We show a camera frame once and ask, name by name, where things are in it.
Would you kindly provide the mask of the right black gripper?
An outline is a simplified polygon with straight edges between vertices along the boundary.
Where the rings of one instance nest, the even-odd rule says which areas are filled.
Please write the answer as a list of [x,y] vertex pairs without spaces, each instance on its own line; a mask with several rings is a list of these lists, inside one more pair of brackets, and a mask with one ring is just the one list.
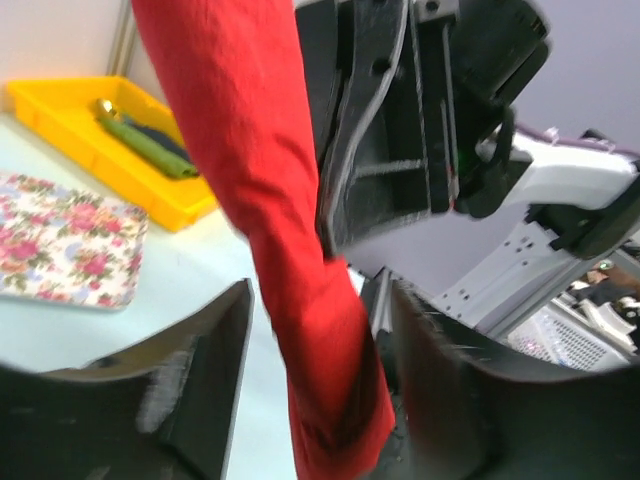
[[355,2],[334,135],[343,86],[338,2],[296,8],[323,163],[317,224],[326,255],[428,211],[499,208],[500,160],[477,152],[500,122],[499,13],[497,1]]

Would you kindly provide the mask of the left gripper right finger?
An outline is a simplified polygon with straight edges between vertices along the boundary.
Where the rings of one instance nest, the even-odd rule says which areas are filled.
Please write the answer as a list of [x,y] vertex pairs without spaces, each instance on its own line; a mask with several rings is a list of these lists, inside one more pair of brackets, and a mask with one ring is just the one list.
[[393,282],[414,479],[635,479],[639,365],[585,372],[521,354]]

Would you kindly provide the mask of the red paper napkin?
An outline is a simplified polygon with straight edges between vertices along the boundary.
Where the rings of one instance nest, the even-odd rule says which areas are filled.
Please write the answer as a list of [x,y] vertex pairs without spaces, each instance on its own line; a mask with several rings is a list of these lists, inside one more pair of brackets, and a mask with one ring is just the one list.
[[318,170],[289,1],[135,0],[192,161],[247,238],[287,370],[302,479],[371,472],[395,413],[367,312],[315,228]]

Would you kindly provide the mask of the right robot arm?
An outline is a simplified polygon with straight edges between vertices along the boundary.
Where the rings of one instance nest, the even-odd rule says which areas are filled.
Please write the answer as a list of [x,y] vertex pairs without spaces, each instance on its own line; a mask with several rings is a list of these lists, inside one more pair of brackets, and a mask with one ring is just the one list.
[[550,53],[532,1],[296,9],[324,253],[389,269],[483,333],[536,312],[639,226],[639,156],[516,122]]

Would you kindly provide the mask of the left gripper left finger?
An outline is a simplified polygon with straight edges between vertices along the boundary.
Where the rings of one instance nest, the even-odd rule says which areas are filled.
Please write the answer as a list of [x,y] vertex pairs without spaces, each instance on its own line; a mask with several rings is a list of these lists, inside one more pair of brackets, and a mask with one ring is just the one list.
[[221,479],[253,307],[248,281],[81,369],[1,369],[5,479]]

